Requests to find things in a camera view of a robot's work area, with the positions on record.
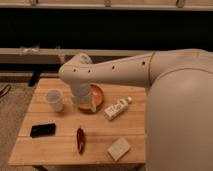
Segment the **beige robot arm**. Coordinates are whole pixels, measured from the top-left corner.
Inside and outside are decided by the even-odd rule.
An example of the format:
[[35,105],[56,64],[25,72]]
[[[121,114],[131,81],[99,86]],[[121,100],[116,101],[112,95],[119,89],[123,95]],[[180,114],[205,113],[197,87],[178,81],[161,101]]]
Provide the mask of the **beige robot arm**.
[[94,64],[79,53],[59,69],[74,104],[91,83],[144,87],[147,171],[213,171],[213,52],[182,49]]

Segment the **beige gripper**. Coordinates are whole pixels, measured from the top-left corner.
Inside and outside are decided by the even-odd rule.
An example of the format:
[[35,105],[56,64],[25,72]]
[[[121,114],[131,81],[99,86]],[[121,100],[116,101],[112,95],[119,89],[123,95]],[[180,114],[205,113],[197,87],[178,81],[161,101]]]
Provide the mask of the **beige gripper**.
[[91,88],[88,83],[72,84],[71,100],[74,105],[79,106],[80,103],[89,103],[89,109],[95,113],[97,111],[95,100],[92,99]]

